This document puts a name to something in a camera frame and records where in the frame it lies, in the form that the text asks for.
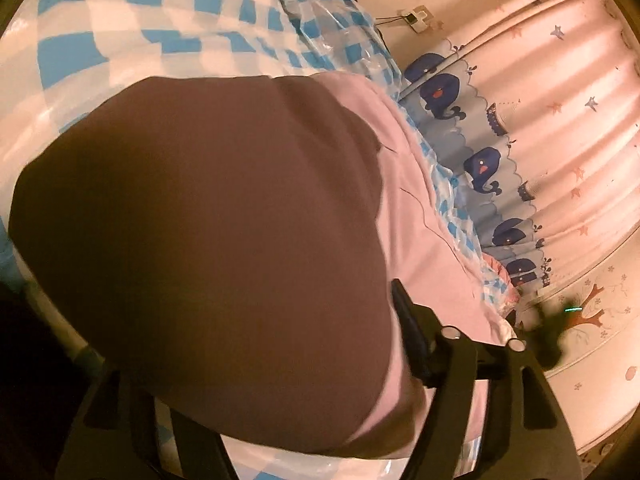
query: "wire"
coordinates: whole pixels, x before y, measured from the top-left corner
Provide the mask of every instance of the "wire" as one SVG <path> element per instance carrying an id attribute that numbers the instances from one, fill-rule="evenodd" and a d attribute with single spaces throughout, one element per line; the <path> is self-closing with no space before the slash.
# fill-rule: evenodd
<path id="1" fill-rule="evenodd" d="M 389 50 L 389 47 L 386 46 L 386 41 L 385 38 L 382 36 L 382 32 L 380 31 L 379 28 L 376 27 L 376 32 L 378 33 L 378 35 L 380 36 L 380 39 L 382 40 L 382 43 L 385 45 L 386 51 L 391 54 L 391 51 Z"/>
<path id="2" fill-rule="evenodd" d="M 388 16 L 386 18 L 376 18 L 376 20 L 392 20 L 394 18 L 406 18 L 406 16 Z"/>
<path id="3" fill-rule="evenodd" d="M 387 23 L 397 22 L 398 20 L 405 20 L 406 16 L 396 16 L 395 18 L 380 18 L 380 20 L 388 20 L 386 22 L 376 22 L 376 25 L 386 25 Z"/>

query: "whale print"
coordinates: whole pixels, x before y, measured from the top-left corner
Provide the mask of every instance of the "whale print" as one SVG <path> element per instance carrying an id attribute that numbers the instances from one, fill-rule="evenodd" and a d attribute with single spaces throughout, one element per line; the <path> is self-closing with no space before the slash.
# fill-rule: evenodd
<path id="1" fill-rule="evenodd" d="M 506 265 L 507 272 L 511 276 L 513 286 L 521 286 L 525 283 L 533 282 L 538 278 L 535 272 L 536 264 L 528 258 L 513 260 Z"/>
<path id="2" fill-rule="evenodd" d="M 426 102 L 425 109 L 430 110 L 436 119 L 446 120 L 457 117 L 466 118 L 459 106 L 449 107 L 460 94 L 460 79 L 453 74 L 440 73 L 427 79 L 420 86 L 420 97 Z"/>
<path id="3" fill-rule="evenodd" d="M 517 244 L 519 241 L 527 237 L 523 231 L 516 229 L 516 225 L 521 224 L 521 218 L 509 218 L 505 220 L 494 230 L 493 243 L 495 246 L 508 246 Z"/>
<path id="4" fill-rule="evenodd" d="M 471 184 L 475 191 L 482 194 L 495 193 L 500 195 L 502 190 L 497 180 L 489 184 L 491 189 L 485 189 L 489 179 L 495 175 L 500 166 L 500 152 L 495 148 L 483 148 L 464 161 L 464 170 L 472 177 Z"/>
<path id="5" fill-rule="evenodd" d="M 441 56 L 440 54 L 434 54 L 433 52 L 423 54 L 414 62 L 412 62 L 406 68 L 406 70 L 404 70 L 404 77 L 407 78 L 410 82 L 415 83 L 423 75 L 427 73 L 433 74 L 434 72 L 436 72 L 438 65 L 445 59 L 446 58 L 444 56 Z"/>

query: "blue checkered fabric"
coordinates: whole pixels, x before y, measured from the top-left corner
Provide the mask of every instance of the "blue checkered fabric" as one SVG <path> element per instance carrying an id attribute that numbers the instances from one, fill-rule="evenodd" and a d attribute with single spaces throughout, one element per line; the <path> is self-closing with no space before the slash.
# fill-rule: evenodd
<path id="1" fill-rule="evenodd" d="M 18 270 L 4 228 L 22 168 L 123 88 L 150 76 L 276 77 L 329 70 L 367 76 L 394 100 L 406 85 L 371 16 L 353 0 L 25 0 L 0 40 L 0 281 L 19 290 L 30 279 Z M 468 216 L 454 208 L 456 180 L 415 133 L 433 168 L 436 210 L 458 249 L 480 261 L 485 301 L 499 308 L 506 284 L 484 264 Z M 89 371 L 99 368 L 100 356 L 59 314 L 48 319 L 57 324 L 56 334 L 73 334 L 61 336 L 77 347 L 68 348 L 69 355 Z M 158 401 L 159 449 L 164 466 L 179 475 L 165 408 Z M 391 480 L 406 463 L 329 460 L 225 443 L 241 480 Z"/>

